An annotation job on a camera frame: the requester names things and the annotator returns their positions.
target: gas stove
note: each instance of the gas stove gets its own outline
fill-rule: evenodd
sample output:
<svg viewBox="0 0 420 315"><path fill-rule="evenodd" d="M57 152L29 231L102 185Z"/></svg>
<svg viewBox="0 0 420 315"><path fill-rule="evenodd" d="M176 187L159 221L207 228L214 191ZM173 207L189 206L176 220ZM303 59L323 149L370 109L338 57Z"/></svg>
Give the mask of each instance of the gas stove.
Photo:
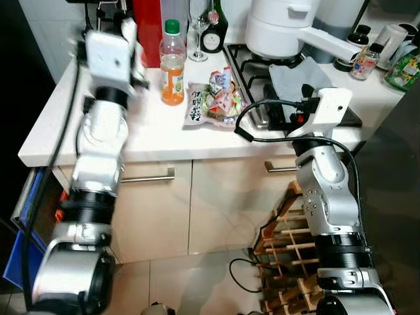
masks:
<svg viewBox="0 0 420 315"><path fill-rule="evenodd" d="M266 98L279 99L268 71L271 64L294 68L304 59L300 54L287 60L267 60L253 54L245 44L225 44L223 51L232 67L235 82L247 104ZM289 131L286 126L290 122L290 115L295 112L296 109L291 106L272 106L270 108L260 106L250 111L250 117L258 129ZM348 108L339 126L361 127L362 120Z"/></svg>

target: cabinet drawer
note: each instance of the cabinet drawer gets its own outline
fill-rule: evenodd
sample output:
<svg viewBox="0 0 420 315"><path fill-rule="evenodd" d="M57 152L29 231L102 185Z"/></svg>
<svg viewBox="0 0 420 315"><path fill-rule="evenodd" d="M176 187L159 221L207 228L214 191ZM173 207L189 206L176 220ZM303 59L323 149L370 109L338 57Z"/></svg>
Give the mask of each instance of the cabinet drawer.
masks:
<svg viewBox="0 0 420 315"><path fill-rule="evenodd" d="M62 171L71 178L72 167ZM111 248L120 262L186 255L191 161L129 163L123 178L135 181L121 183L112 218Z"/></svg>
<svg viewBox="0 0 420 315"><path fill-rule="evenodd" d="M294 167L295 156L194 161L190 253L251 246L295 180Z"/></svg>

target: red container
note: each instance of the red container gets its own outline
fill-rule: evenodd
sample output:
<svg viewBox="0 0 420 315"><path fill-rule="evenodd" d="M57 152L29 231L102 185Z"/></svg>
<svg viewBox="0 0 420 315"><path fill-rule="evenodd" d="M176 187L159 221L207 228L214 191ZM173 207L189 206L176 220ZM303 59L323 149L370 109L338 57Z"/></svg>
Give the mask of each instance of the red container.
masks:
<svg viewBox="0 0 420 315"><path fill-rule="evenodd" d="M160 0L133 0L138 26L138 41L144 48L149 68L160 67L159 44L162 40Z"/></svg>

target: white countertop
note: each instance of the white countertop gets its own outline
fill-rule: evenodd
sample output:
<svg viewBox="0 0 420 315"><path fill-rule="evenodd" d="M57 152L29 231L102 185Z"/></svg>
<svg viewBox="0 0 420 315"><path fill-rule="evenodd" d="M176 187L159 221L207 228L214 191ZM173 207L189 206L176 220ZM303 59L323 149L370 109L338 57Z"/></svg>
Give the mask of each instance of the white countertop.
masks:
<svg viewBox="0 0 420 315"><path fill-rule="evenodd" d="M226 66L223 52L210 54L206 62L193 62L187 58L184 82L207 83L210 73ZM320 65L336 87L353 91L350 107L363 121L362 129L337 128L333 139L353 149L361 140L369 138L382 120L394 108L402 93L382 85L382 73L375 70L367 81L357 81L347 73L337 71L332 64ZM18 155L28 167L48 164L64 114L70 101L75 75L75 65L70 63L35 125L22 145ZM126 162L174 161L188 159L238 158L255 155L289 155L294 151L281 144L249 143L231 130L209 124L182 127L187 108L187 97L178 106L165 105L160 100L159 69L148 69L151 87L145 91L138 104L129 110L129 140L125 149ZM81 72L80 89L76 97L72 118L58 156L57 165L75 162L74 137L82 115L83 95L87 93L90 76ZM281 132L257 131L246 119L243 125L258 137L282 137Z"/></svg>

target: gray cloth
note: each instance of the gray cloth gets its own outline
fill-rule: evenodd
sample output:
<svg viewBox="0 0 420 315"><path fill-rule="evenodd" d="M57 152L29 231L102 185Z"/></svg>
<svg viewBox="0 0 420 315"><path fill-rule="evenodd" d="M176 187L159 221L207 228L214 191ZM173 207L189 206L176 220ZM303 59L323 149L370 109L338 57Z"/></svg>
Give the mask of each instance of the gray cloth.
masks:
<svg viewBox="0 0 420 315"><path fill-rule="evenodd" d="M328 76L311 57L307 57L293 69L272 64L270 76L277 96L281 100L292 102L299 102L302 99L302 85L304 84L309 84L315 91L332 87Z"/></svg>

